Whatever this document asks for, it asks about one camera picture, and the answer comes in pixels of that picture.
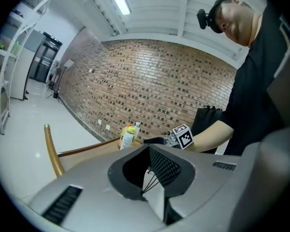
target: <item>yellow bottle cap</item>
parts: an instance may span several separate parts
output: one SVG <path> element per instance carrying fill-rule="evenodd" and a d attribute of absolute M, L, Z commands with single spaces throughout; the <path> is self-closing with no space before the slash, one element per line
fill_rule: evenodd
<path fill-rule="evenodd" d="M 128 128 L 128 132 L 135 132 L 135 128 L 132 127 L 132 126 L 130 126 L 130 127 Z"/>

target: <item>vent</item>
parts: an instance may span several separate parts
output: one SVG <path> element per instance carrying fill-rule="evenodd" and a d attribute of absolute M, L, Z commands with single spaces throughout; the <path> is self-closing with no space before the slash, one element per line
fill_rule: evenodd
<path fill-rule="evenodd" d="M 233 171 L 235 169 L 235 167 L 236 167 L 236 164 L 216 161 L 216 162 L 213 163 L 213 166 Z"/>
<path fill-rule="evenodd" d="M 73 204 L 83 191 L 82 188 L 69 186 L 43 213 L 43 217 L 57 225 L 60 225 Z"/>

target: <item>brick wall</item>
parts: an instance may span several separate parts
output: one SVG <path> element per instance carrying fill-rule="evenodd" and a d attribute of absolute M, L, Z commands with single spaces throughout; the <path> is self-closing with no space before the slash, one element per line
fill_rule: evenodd
<path fill-rule="evenodd" d="M 71 42 L 62 62 L 69 58 L 75 65 L 65 72 L 60 95 L 106 140 L 118 137 L 131 121 L 141 122 L 142 140 L 180 124 L 191 126 L 205 105 L 225 109 L 236 73 L 191 47 L 154 40 L 101 43 L 87 29 Z"/>

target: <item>bottle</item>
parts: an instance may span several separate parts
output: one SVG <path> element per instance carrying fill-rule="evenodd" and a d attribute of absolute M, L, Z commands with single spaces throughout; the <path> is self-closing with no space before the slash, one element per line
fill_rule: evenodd
<path fill-rule="evenodd" d="M 120 149 L 125 149 L 132 146 L 134 134 L 135 134 L 135 128 L 133 126 L 128 127 L 127 132 L 124 134 L 122 138 L 122 144 L 121 144 Z"/>
<path fill-rule="evenodd" d="M 127 124 L 126 127 L 124 127 L 121 131 L 121 135 L 120 135 L 120 139 L 119 139 L 119 143 L 118 143 L 118 149 L 120 149 L 121 144 L 122 144 L 122 138 L 124 136 L 124 134 L 127 132 L 128 127 L 131 126 L 132 124 Z"/>
<path fill-rule="evenodd" d="M 19 43 L 18 43 L 18 41 L 16 41 L 16 43 L 14 44 L 14 46 L 12 48 L 12 54 L 16 56 L 18 53 L 18 49 L 19 49 Z"/>
<path fill-rule="evenodd" d="M 135 145 L 135 142 L 136 142 L 136 139 L 137 139 L 137 135 L 140 132 L 140 124 L 141 124 L 140 122 L 136 122 L 135 123 L 135 126 L 134 126 L 134 128 L 135 128 L 135 134 L 134 134 L 134 139 L 133 139 L 133 142 L 132 142 L 132 146 Z"/>

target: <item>black t-shirt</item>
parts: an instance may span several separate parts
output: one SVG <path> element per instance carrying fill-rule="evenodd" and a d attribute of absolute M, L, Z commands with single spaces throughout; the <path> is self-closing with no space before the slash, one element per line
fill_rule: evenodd
<path fill-rule="evenodd" d="M 236 73 L 227 109 L 219 119 L 234 129 L 227 155 L 240 156 L 247 145 L 283 127 L 266 91 L 287 51 L 281 24 L 281 15 L 268 1 L 260 31 Z"/>

